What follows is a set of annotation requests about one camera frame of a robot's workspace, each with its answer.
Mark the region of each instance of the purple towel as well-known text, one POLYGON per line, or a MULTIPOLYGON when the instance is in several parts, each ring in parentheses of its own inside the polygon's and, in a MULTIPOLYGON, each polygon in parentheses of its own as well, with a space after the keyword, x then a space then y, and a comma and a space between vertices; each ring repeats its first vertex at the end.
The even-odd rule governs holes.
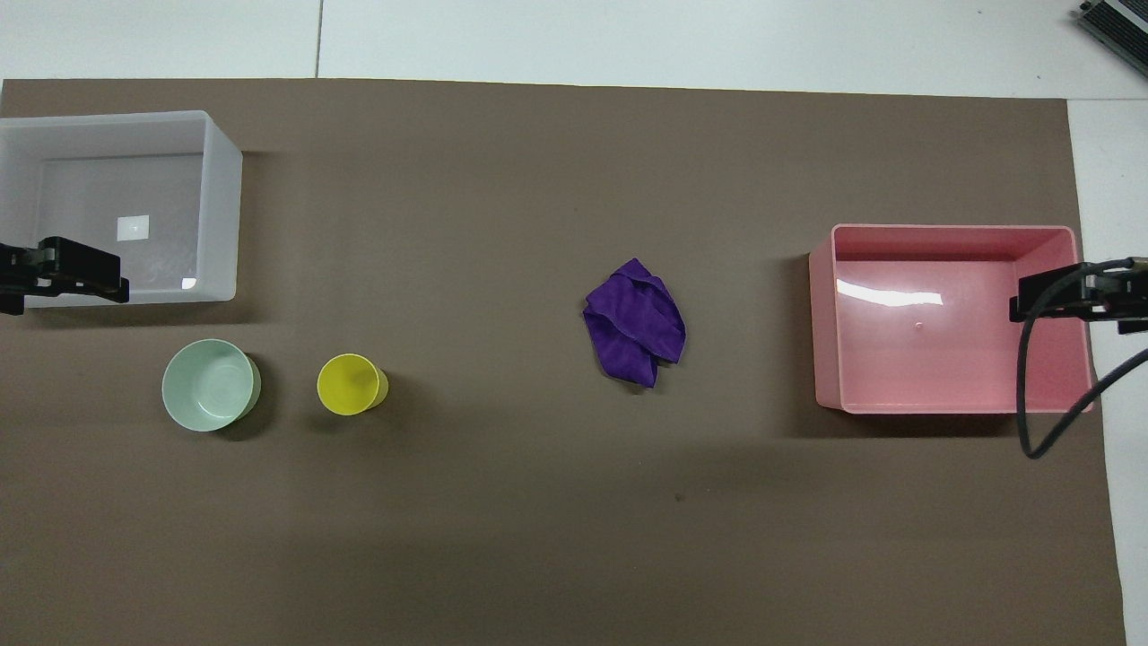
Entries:
POLYGON ((633 258, 585 296, 582 311, 602 369, 652 389, 658 359, 677 364, 685 322, 661 278, 633 258))

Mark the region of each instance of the white floor tile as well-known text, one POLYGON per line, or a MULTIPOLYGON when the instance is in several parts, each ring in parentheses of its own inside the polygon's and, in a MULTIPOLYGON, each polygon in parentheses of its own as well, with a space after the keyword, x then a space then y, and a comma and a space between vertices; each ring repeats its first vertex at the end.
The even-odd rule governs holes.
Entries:
MULTIPOLYGON (((1148 256, 1148 101, 1069 101, 1085 259, 1148 256)), ((1096 373, 1148 348, 1094 322, 1096 373)), ((1108 490, 1128 644, 1148 644, 1148 367, 1102 396, 1108 490)))
POLYGON ((319 75, 1148 98, 1047 0, 326 0, 319 75))
POLYGON ((0 0, 0 78, 313 76, 319 0, 0 0))

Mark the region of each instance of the white sticker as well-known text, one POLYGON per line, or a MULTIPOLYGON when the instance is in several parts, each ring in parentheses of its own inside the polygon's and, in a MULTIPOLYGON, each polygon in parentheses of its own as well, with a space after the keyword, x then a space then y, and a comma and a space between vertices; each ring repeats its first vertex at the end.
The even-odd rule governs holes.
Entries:
POLYGON ((148 235, 147 215, 129 215, 116 218, 116 241, 121 240, 147 240, 148 235))

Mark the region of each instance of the yellow cup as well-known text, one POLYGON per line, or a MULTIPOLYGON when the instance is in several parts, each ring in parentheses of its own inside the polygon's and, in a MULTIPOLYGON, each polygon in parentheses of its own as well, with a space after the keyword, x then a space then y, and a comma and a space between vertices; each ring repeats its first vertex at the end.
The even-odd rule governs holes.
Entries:
POLYGON ((319 371, 319 402, 336 415, 358 415, 382 404, 390 383, 365 357, 340 355, 319 371))

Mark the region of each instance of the pink storage box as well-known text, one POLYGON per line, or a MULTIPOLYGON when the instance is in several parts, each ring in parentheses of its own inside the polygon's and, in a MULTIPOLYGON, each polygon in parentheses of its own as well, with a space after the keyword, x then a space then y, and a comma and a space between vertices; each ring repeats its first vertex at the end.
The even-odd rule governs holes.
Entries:
MULTIPOLYGON (((809 254, 817 404, 848 413, 1015 413, 1023 275, 1079 262, 1065 226, 838 224, 809 254)), ((1092 386, 1084 321, 1041 319, 1029 411, 1092 386)))

